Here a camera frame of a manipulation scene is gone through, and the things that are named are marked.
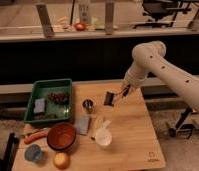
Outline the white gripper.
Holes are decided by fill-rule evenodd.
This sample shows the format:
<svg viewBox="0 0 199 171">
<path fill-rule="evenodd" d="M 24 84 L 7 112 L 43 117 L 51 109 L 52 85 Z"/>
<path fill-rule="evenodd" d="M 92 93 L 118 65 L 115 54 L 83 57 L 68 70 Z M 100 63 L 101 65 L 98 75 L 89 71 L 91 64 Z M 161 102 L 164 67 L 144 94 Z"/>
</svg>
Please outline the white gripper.
<svg viewBox="0 0 199 171">
<path fill-rule="evenodd" d="M 121 90 L 123 91 L 122 96 L 126 97 L 138 88 L 138 81 L 136 78 L 125 76 L 122 81 Z"/>
</svg>

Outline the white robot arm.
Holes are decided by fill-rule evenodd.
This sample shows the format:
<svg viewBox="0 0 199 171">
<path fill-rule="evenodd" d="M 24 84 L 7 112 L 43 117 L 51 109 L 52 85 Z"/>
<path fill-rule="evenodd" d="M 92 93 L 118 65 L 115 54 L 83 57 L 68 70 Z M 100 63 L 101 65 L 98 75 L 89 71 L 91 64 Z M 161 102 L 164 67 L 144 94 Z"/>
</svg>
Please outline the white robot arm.
<svg viewBox="0 0 199 171">
<path fill-rule="evenodd" d="M 172 91 L 199 113 L 199 78 L 164 59 L 166 46 L 161 41 L 136 45 L 133 63 L 125 73 L 122 88 L 140 88 L 149 72 L 161 79 Z"/>
</svg>

